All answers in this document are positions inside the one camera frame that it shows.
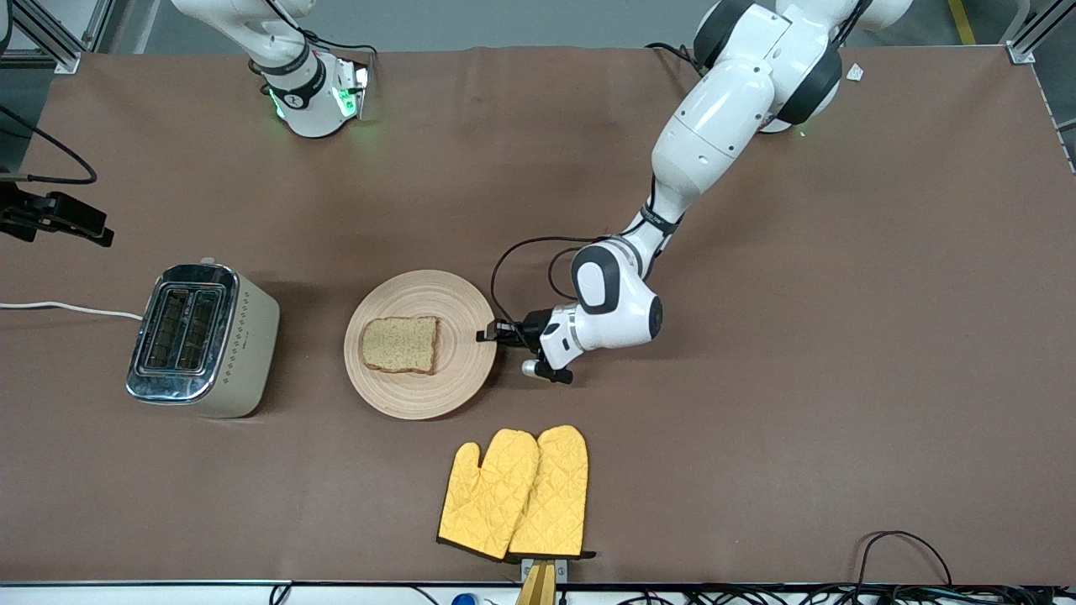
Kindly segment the round wooden plate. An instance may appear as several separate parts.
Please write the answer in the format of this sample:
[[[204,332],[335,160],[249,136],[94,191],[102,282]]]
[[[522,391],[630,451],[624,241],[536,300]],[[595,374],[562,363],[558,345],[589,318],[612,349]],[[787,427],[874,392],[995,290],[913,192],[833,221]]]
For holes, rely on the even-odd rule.
[[[401,365],[387,371],[368,360],[366,337],[373,322],[420,318],[437,322],[426,349],[430,371]],[[477,333],[493,321],[487,299],[468,280],[447,271],[409,271],[373,289],[356,308],[345,330],[345,367],[352,386],[380,413],[427,420],[453,413],[473,398],[489,379],[496,356],[492,342]]]

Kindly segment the brown bread toast slice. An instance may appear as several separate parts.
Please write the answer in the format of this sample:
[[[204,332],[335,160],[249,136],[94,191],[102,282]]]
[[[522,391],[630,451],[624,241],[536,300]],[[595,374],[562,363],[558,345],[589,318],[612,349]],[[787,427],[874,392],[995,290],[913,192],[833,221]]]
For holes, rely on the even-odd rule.
[[[431,375],[439,326],[434,315],[376,318],[362,329],[362,364],[384,374]]]

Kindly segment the beige chrome toaster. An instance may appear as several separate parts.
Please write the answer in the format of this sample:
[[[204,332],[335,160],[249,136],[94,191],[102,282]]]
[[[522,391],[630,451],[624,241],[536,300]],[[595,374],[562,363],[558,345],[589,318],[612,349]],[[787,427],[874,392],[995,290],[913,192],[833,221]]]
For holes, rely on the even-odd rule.
[[[247,417],[264,395],[280,318],[277,299],[230,267],[170,267],[151,291],[124,386],[201,418]]]

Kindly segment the yellow quilted oven mitt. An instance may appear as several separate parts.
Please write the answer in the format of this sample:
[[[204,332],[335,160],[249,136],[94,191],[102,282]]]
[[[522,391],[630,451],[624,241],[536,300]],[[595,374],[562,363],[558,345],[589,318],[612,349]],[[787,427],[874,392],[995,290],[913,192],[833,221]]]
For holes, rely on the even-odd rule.
[[[447,477],[435,539],[489,560],[506,558],[539,460],[537,440],[524,430],[499,430],[485,449],[462,444]]]
[[[509,555],[580,560],[587,517],[587,441],[562,425],[538,437],[539,464]]]

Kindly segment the brown table cover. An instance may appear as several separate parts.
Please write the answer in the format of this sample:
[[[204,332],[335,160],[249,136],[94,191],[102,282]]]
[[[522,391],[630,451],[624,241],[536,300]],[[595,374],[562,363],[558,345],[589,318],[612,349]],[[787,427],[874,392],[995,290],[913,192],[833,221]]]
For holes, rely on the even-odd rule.
[[[291,133],[239,56],[97,55],[47,133],[112,248],[0,236],[0,300],[142,313],[213,257],[280,302],[257,413],[124,390],[138,325],[0,313],[0,581],[499,581],[435,541],[462,444],[587,437],[592,582],[850,581],[876,531],[960,583],[1076,583],[1076,175],[1030,66],[991,47],[847,50],[802,133],[762,135],[688,211],[650,287],[656,340],[523,351],[461,411],[401,422],[346,376],[350,316],[439,269],[623,229],[696,82],[653,50],[385,53],[379,111]]]

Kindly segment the aluminium frame post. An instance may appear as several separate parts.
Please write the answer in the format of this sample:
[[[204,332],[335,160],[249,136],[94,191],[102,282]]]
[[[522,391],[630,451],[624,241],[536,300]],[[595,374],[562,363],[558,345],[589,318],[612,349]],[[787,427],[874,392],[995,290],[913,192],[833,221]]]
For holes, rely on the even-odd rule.
[[[103,48],[118,0],[0,0],[0,66],[74,74],[82,55]]]
[[[1017,11],[1000,43],[1011,64],[1034,64],[1034,50],[1068,16],[1076,15],[1076,0],[1013,1]]]

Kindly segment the wooden stand with metal bracket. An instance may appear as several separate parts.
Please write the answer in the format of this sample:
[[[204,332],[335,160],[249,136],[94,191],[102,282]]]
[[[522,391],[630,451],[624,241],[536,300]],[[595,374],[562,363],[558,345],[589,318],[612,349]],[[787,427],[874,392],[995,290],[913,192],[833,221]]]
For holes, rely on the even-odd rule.
[[[568,605],[568,559],[524,558],[521,589],[514,605]]]

